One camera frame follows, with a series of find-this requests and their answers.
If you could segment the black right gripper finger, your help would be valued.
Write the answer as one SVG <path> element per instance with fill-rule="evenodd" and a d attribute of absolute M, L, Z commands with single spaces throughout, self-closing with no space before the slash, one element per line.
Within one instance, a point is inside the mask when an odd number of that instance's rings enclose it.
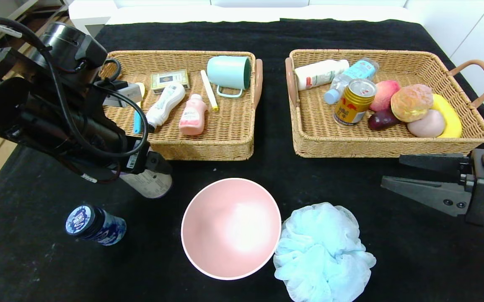
<path fill-rule="evenodd" d="M 453 177 L 470 174 L 470 158 L 463 154 L 407 154 L 399 157 L 399 163 Z"/>
<path fill-rule="evenodd" d="M 384 176 L 381 187 L 453 217 L 466 214 L 472 198 L 455 183 Z"/>

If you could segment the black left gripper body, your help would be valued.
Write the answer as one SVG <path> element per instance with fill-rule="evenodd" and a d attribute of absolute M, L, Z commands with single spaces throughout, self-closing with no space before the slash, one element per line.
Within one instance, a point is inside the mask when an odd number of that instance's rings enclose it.
<path fill-rule="evenodd" d="M 141 144 L 141 139 L 134 136 L 127 136 L 127 149 L 129 151 L 137 148 Z M 146 141 L 137 153 L 129 157 L 118 158 L 121 174 L 140 174 L 145 170 L 147 154 L 150 150 L 150 143 Z"/>

